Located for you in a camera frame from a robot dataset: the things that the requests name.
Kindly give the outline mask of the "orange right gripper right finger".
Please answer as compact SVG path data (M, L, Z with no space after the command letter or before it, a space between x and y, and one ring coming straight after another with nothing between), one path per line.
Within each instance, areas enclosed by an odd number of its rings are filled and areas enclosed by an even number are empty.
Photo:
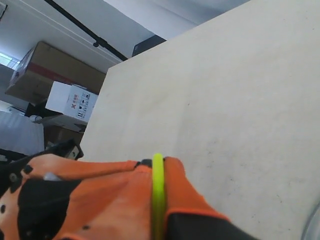
M189 182L185 168L178 158L164 158L164 185L167 240L255 239L206 202Z

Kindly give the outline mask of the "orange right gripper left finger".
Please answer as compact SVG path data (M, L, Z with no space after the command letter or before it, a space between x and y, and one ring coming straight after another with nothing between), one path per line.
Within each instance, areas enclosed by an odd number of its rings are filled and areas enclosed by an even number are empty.
M152 170L46 154L7 167L3 240L149 240Z

